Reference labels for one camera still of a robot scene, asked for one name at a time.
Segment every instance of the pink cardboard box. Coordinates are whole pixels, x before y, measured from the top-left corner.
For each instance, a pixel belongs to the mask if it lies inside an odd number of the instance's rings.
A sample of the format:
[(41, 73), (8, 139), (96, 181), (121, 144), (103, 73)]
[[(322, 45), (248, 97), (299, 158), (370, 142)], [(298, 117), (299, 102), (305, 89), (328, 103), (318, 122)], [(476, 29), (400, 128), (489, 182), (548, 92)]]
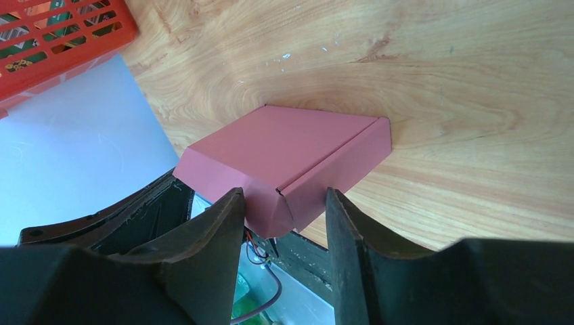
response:
[(386, 118), (264, 106), (185, 149), (173, 175), (211, 202), (241, 187), (261, 237), (302, 230), (391, 153)]

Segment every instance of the table surface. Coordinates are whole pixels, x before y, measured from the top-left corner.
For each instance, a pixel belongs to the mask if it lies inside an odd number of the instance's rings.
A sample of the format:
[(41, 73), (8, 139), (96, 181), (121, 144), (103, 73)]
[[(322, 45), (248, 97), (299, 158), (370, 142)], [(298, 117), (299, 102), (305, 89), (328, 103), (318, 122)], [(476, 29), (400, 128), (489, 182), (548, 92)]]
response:
[[(263, 104), (392, 123), (347, 194), (429, 248), (574, 238), (574, 6), (555, 1), (127, 3), (123, 57), (176, 151)], [(303, 234), (326, 243), (321, 216)]]

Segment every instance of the white sheet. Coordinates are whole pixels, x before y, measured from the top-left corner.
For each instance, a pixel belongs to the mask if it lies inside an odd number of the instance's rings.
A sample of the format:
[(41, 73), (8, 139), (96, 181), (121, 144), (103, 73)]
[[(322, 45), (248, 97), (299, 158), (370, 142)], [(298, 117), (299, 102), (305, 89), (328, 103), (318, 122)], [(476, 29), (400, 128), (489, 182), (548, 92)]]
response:
[(178, 157), (116, 56), (0, 120), (0, 246), (134, 193)]

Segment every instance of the black mechanical part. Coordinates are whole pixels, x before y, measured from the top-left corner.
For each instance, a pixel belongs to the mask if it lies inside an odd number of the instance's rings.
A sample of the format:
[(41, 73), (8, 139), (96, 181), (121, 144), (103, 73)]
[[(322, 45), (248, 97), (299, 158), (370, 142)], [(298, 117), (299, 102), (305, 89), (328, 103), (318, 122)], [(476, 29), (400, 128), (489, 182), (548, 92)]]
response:
[(244, 215), (243, 192), (236, 188), (201, 215), (124, 255), (61, 244), (0, 249), (0, 319), (229, 324)]
[(329, 304), (332, 300), (331, 260), (328, 251), (305, 237), (290, 232), (274, 240), (253, 236), (273, 263)]
[(571, 324), (574, 244), (463, 239), (434, 253), (327, 193), (337, 324)]
[(23, 229), (20, 245), (66, 243), (104, 255), (123, 254), (189, 220), (193, 199), (194, 191), (169, 171), (94, 215)]

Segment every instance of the screw hole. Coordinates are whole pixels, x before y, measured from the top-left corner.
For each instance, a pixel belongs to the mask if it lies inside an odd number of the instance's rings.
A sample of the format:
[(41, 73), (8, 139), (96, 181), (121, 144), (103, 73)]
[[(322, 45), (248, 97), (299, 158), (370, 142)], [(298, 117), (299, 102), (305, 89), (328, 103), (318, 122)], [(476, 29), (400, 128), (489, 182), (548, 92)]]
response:
[(33, 230), (30, 232), (30, 236), (32, 236), (32, 237), (41, 236), (43, 234), (44, 234), (44, 231), (40, 230), (40, 229), (36, 229), (36, 230)]

